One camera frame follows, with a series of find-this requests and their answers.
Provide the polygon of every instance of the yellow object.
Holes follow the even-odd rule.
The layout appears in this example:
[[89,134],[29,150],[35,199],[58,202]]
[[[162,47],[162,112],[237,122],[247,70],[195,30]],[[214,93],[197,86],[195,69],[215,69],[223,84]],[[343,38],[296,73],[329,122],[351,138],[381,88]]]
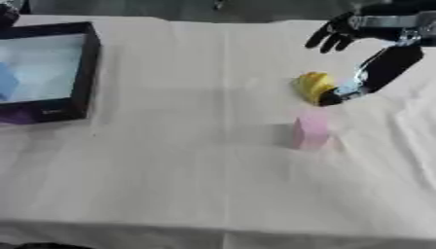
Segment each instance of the yellow object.
[[326,73],[310,72],[296,79],[293,85],[308,102],[318,105],[321,94],[335,88],[335,81]]

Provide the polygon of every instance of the open box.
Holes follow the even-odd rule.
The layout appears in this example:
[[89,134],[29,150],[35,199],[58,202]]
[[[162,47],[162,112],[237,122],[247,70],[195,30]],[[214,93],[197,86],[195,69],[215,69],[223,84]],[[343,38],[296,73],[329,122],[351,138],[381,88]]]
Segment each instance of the open box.
[[90,22],[1,31],[0,122],[25,125],[85,118],[99,51]]

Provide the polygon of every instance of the pink cube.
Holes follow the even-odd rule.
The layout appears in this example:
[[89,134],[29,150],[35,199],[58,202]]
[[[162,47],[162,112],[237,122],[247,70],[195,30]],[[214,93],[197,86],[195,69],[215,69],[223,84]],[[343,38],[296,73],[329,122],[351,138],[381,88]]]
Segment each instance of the pink cube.
[[308,111],[297,118],[293,127],[293,148],[317,150],[329,139],[327,115],[322,111]]

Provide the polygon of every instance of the white tablecloth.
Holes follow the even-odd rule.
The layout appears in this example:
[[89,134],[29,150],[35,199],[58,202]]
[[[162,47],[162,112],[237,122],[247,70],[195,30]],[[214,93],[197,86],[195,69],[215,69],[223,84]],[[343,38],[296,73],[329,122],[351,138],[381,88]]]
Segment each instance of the white tablecloth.
[[436,238],[433,49],[379,93],[326,108],[332,139],[303,152],[291,126],[314,107],[290,79],[343,80],[382,42],[322,55],[304,49],[322,22],[304,20],[20,24],[86,19],[103,43],[90,118],[0,127],[0,240],[74,242],[55,225]]

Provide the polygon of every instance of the robotic hand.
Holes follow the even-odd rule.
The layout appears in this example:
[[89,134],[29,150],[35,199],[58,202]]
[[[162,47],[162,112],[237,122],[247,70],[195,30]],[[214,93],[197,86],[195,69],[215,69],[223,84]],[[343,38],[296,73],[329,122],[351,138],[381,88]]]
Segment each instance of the robotic hand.
[[362,38],[396,42],[398,46],[436,46],[436,1],[409,1],[364,7],[333,18],[306,43],[322,53],[337,51]]
[[378,4],[342,14],[324,24],[307,41],[322,53],[343,51],[363,38],[393,42],[376,53],[356,72],[354,79],[321,92],[318,104],[332,105],[376,92],[423,58],[421,47],[436,46],[436,1]]
[[0,0],[0,29],[12,27],[19,19],[18,7],[14,5],[14,1]]

